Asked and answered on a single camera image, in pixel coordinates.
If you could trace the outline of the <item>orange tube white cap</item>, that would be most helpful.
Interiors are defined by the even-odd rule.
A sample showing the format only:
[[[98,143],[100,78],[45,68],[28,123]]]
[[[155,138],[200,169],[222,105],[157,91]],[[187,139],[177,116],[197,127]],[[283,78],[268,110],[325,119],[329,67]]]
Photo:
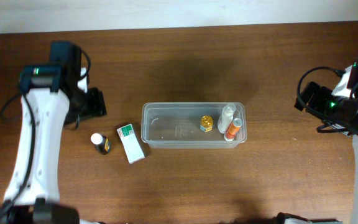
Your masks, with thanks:
[[[229,128],[227,129],[227,131],[224,134],[225,140],[233,141],[237,132],[239,131],[239,129],[241,128],[242,125],[243,125],[243,122],[240,118],[233,119],[232,123],[230,124]]]

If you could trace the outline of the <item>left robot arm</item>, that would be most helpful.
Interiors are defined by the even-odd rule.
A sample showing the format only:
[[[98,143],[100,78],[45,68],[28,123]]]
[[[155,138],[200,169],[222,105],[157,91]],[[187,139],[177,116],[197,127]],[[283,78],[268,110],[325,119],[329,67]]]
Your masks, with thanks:
[[[28,65],[18,89],[22,127],[14,172],[0,205],[0,223],[83,223],[78,211],[60,204],[58,158],[70,95],[88,89],[89,68]]]

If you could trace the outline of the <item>white green medicine box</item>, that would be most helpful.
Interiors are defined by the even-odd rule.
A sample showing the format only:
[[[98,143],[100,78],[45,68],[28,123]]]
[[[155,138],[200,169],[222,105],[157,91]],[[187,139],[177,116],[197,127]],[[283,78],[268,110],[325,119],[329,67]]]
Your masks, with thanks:
[[[136,138],[134,128],[131,124],[127,124],[117,129],[117,133],[124,146],[127,160],[130,164],[145,158],[145,154]]]

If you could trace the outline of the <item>dark syrup bottle white cap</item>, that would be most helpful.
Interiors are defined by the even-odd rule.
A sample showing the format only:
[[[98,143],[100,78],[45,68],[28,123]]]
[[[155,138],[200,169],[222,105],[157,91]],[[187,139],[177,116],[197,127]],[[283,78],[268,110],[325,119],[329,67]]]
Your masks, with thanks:
[[[99,133],[94,133],[91,135],[91,142],[94,144],[95,149],[102,155],[110,153],[111,142],[110,140]]]

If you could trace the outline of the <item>white squeeze bottle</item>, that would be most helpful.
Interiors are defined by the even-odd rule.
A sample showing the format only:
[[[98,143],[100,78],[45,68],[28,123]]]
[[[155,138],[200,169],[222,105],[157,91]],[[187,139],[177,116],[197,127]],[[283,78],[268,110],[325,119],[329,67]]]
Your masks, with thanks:
[[[218,130],[221,134],[224,134],[234,119],[234,113],[236,112],[236,106],[233,103],[227,104],[218,119]]]

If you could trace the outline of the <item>gold lid small jar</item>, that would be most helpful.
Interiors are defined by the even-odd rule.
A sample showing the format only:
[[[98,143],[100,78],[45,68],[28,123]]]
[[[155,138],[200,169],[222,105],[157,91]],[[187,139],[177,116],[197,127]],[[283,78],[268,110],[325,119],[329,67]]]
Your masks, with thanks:
[[[211,116],[203,116],[200,120],[200,130],[207,133],[213,128],[213,119]]]

